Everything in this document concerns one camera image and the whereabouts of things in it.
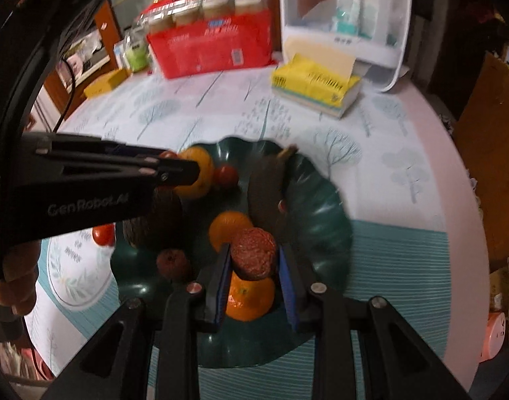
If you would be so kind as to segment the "left hand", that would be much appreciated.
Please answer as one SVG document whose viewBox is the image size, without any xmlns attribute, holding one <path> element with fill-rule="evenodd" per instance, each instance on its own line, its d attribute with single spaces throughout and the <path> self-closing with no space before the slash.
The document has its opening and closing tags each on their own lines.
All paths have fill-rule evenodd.
<svg viewBox="0 0 509 400">
<path fill-rule="evenodd" d="M 14 247 L 3 261 L 0 280 L 0 305 L 11 308 L 14 315 L 29 314 L 36 304 L 37 262 L 41 252 L 39 241 Z"/>
</svg>

